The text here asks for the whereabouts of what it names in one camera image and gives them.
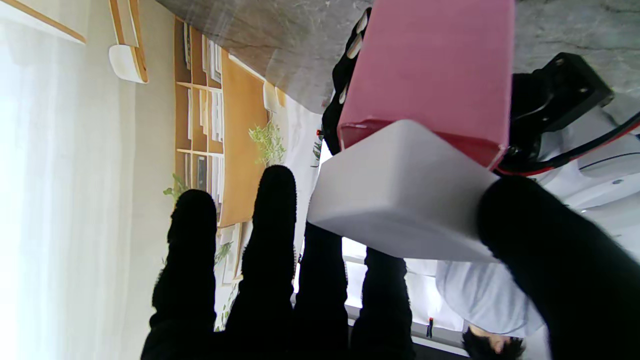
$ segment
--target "light blue shirt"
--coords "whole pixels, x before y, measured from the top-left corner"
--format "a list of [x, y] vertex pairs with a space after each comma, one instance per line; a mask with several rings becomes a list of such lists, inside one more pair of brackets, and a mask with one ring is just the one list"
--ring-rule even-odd
[[453, 311], [488, 332], [524, 338], [544, 325], [502, 264], [438, 261], [436, 287]]

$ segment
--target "green plant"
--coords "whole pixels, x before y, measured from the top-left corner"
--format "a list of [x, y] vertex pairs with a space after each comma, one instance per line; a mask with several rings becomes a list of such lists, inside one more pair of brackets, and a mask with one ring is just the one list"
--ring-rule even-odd
[[237, 290], [237, 283], [235, 283], [231, 288], [231, 292], [229, 293], [229, 299], [227, 299], [227, 303], [222, 307], [222, 312], [220, 314], [220, 317], [218, 318], [220, 320], [220, 324], [216, 326], [216, 328], [214, 329], [214, 332], [220, 332], [225, 330], [225, 327], [227, 326], [227, 320], [229, 319], [229, 312], [231, 311], [231, 308], [234, 306], [234, 303], [236, 302], [236, 296], [237, 296], [236, 290]]
[[227, 255], [229, 255], [229, 250], [231, 250], [231, 244], [233, 244], [233, 242], [220, 245], [220, 249], [218, 249], [218, 253], [216, 253], [216, 256], [213, 258], [214, 266], [222, 262], [227, 257]]
[[184, 180], [182, 180], [182, 178], [176, 175], [175, 173], [172, 174], [172, 176], [173, 176], [173, 188], [167, 188], [162, 193], [165, 195], [173, 196], [173, 202], [177, 202], [180, 195], [182, 195], [182, 193], [184, 193], [185, 191], [189, 190], [189, 187], [186, 186], [184, 184]]
[[316, 160], [318, 164], [320, 164], [320, 153], [322, 152], [322, 140], [324, 138], [323, 130], [316, 130], [316, 136], [318, 137], [318, 142], [314, 142], [314, 155], [316, 156]]
[[260, 149], [260, 158], [256, 163], [263, 163], [265, 166], [282, 163], [286, 150], [282, 146], [280, 128], [277, 125], [268, 122], [265, 127], [256, 126], [255, 129], [249, 129], [249, 136]]

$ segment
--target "red object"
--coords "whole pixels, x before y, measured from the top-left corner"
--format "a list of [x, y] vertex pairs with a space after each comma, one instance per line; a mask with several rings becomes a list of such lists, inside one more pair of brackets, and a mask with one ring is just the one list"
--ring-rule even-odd
[[484, 167], [508, 147], [512, 0], [377, 0], [338, 124], [346, 149], [419, 122]]

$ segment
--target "wooden bookshelf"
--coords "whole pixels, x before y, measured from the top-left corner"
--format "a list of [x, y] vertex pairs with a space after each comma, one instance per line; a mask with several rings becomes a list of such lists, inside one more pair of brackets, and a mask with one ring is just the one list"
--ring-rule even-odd
[[[198, 188], [200, 184], [201, 189], [214, 195], [219, 181], [211, 172], [214, 161], [221, 160], [224, 186], [220, 194], [218, 227], [228, 227], [253, 216], [253, 203], [264, 166], [257, 163], [259, 150], [248, 132], [256, 126], [265, 126], [268, 121], [262, 94], [264, 83], [230, 61], [224, 49], [221, 51], [221, 81], [216, 81], [203, 70], [206, 39], [203, 41], [204, 36], [193, 27], [189, 27], [190, 56], [185, 55], [184, 26], [182, 20], [175, 19], [175, 173], [191, 188]], [[213, 97], [220, 94], [221, 141], [211, 136], [209, 128]], [[198, 176], [203, 168], [206, 181]]]

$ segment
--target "bookshelf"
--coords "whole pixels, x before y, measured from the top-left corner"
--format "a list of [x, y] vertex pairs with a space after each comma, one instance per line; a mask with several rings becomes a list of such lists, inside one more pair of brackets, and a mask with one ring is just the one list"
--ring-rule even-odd
[[264, 81], [231, 61], [224, 49], [211, 61], [214, 52], [207, 44], [201, 32], [175, 18], [175, 173], [190, 188], [212, 195], [222, 228], [253, 216], [264, 166], [256, 162], [259, 150], [248, 132], [265, 126], [268, 116]]

